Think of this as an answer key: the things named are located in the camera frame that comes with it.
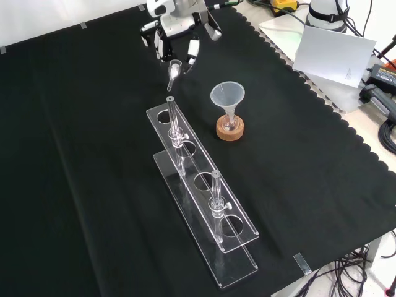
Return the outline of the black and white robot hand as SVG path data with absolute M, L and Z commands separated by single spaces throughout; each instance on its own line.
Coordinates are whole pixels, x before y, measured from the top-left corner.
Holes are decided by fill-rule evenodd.
M 147 1 L 147 10 L 153 21 L 140 28 L 140 37 L 145 47 L 150 46 L 154 36 L 157 59 L 168 62 L 175 58 L 171 40 L 182 37 L 202 23 L 204 1 Z

